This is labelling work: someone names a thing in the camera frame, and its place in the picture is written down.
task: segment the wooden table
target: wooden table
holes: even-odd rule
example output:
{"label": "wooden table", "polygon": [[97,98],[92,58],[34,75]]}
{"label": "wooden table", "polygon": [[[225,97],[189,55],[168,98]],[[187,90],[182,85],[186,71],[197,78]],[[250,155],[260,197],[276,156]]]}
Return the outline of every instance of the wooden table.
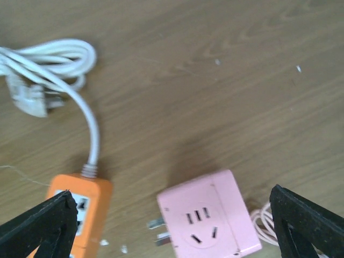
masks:
{"label": "wooden table", "polygon": [[[344,216],[342,1],[0,2],[1,46],[67,37],[98,51],[82,95],[102,131],[100,174],[115,185],[98,257],[174,257],[146,229],[156,194],[218,168],[233,171],[250,210],[278,183]],[[87,159],[88,128],[71,100],[49,119],[30,117],[2,78],[0,121],[0,165],[32,180],[48,184]],[[0,223],[47,191],[12,169],[0,187]],[[251,257],[278,254],[264,245]]]}

